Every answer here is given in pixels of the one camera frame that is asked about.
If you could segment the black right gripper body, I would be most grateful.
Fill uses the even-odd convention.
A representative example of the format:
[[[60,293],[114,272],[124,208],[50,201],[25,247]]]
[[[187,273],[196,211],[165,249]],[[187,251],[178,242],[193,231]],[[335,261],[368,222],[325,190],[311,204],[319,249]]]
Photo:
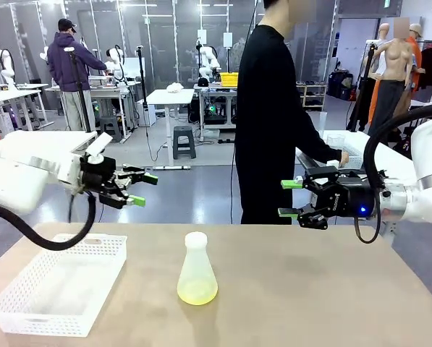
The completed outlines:
[[[325,184],[327,217],[367,218],[375,207],[375,194],[367,180],[339,178]]]

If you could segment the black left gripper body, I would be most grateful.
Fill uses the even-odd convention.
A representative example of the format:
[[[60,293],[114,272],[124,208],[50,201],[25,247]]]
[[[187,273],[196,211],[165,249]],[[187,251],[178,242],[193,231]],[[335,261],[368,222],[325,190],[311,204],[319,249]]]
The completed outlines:
[[[116,160],[105,157],[101,163],[89,163],[87,158],[80,159],[80,181],[85,191],[95,192],[101,204],[122,209],[127,198],[116,183]]]

